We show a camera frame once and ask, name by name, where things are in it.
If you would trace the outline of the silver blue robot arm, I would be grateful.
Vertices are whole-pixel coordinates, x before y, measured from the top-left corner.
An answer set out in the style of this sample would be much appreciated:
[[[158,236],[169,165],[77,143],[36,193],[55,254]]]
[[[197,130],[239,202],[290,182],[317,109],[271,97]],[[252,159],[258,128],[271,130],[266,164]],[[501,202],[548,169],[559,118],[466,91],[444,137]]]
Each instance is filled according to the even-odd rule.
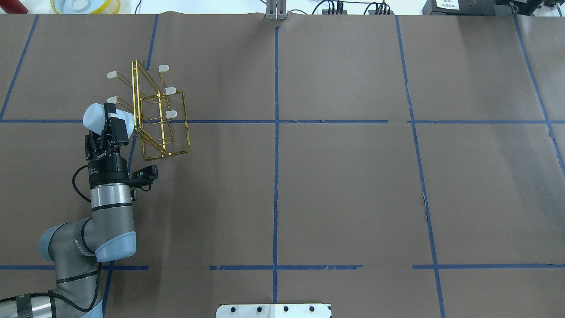
[[[130,177],[121,156],[134,119],[109,102],[93,103],[85,111],[91,217],[54,226],[41,235],[40,252],[54,262],[56,287],[1,300],[3,318],[103,317],[102,264],[136,252],[131,192],[145,182]]]

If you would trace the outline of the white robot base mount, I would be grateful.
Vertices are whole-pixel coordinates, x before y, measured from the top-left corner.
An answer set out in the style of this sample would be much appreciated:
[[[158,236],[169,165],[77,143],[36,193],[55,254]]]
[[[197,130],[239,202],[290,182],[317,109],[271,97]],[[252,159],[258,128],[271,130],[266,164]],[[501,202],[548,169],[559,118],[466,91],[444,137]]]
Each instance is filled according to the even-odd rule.
[[[216,318],[331,318],[330,304],[224,304],[218,307]]]

